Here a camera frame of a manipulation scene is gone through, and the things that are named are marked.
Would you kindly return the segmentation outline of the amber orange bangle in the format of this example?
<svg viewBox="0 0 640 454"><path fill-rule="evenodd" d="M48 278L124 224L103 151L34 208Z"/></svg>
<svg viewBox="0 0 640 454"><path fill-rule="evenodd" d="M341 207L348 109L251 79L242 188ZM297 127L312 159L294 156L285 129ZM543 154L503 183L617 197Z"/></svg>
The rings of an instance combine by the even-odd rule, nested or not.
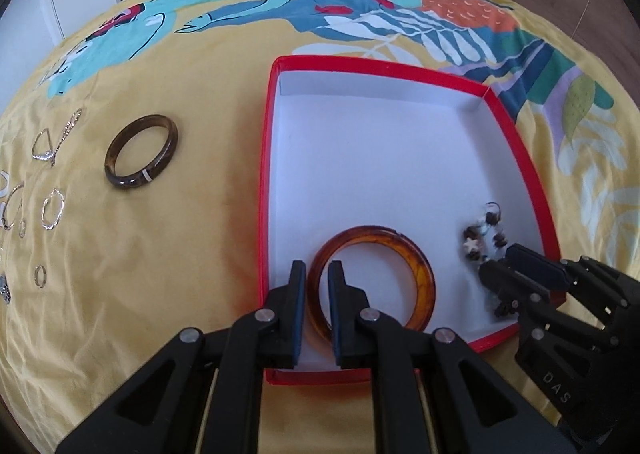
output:
<svg viewBox="0 0 640 454"><path fill-rule="evenodd" d="M426 255L409 237L386 226L355 226L332 237L314 256L307 274L307 308L311 326L331 340L324 310L329 295L329 264L340 259L356 286L370 288L372 302L400 316L409 330L423 332L435 310L435 274Z"/></svg>

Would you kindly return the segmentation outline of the silver wrist watch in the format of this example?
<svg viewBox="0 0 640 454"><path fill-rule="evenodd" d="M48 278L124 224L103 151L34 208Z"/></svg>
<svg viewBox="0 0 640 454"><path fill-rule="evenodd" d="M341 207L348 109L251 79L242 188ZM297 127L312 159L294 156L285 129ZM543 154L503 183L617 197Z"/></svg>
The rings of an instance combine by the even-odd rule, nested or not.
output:
<svg viewBox="0 0 640 454"><path fill-rule="evenodd" d="M6 303L11 303L11 291L8 281L6 280L6 274L0 274L0 297Z"/></svg>

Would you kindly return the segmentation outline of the dark brown bangle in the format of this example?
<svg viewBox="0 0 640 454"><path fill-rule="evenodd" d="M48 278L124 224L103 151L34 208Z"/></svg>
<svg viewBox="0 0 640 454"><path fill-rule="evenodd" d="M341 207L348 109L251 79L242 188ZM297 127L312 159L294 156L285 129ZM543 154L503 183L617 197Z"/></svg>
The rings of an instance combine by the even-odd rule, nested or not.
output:
<svg viewBox="0 0 640 454"><path fill-rule="evenodd" d="M133 120L105 152L107 183L122 191L149 185L174 158L178 143L178 126L168 116L151 114Z"/></svg>

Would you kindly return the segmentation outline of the twisted silver hoop earring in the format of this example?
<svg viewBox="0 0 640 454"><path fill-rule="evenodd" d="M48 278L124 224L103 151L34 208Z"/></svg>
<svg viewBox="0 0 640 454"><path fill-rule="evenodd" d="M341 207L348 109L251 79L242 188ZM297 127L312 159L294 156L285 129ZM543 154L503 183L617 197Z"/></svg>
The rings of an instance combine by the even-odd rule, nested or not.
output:
<svg viewBox="0 0 640 454"><path fill-rule="evenodd" d="M54 188L43 200L40 210L40 224L46 231L54 230L61 222L65 210L65 195Z"/></svg>

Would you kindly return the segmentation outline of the red white jewelry box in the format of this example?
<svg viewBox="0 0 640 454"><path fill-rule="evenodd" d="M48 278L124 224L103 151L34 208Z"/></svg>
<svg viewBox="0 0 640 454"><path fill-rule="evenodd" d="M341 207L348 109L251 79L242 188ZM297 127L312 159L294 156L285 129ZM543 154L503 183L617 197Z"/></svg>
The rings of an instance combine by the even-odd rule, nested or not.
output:
<svg viewBox="0 0 640 454"><path fill-rule="evenodd" d="M462 252L490 208L510 242L557 259L539 174L488 87L416 66L287 55L271 67L258 209L261 292L283 284L339 232L385 226L424 252L435 277L428 325L477 352L516 334Z"/></svg>

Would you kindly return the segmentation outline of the yellow dinosaur print duvet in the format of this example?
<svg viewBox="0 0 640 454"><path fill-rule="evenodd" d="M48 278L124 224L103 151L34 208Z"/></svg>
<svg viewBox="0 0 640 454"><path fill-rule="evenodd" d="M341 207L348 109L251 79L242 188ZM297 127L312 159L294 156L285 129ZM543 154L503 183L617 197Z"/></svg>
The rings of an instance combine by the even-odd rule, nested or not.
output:
<svg viewBox="0 0 640 454"><path fill-rule="evenodd" d="M639 270L639 107L604 62L513 0L131 0L158 6L170 29L142 55L51 92L89 35L113 55L134 22L105 13L65 40L1 117L1 201L25 182L23 210L1 234L11 303L1 308L1 421L21 448L50 453L186 323L227 324L257 299L258 136L268 68L295 51L439 68L421 14L450 21L483 61L549 50L542 76L576 64L611 108L572 107L552 141L539 94L515 119L551 198L566 252ZM151 114L178 126L176 154L149 185L104 176L114 136ZM65 195L60 224L43 200Z"/></svg>

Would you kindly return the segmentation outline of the thin rose gold bangle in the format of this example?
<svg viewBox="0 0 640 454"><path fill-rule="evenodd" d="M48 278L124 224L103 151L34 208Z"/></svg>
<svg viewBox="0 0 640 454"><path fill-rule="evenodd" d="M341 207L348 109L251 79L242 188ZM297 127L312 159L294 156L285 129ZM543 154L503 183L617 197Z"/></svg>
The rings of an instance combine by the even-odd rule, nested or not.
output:
<svg viewBox="0 0 640 454"><path fill-rule="evenodd" d="M1 229L5 231L11 231L16 225L18 218L22 214L23 210L23 195L24 195L25 182L22 181L12 188L9 192L6 201L1 207Z"/></svg>

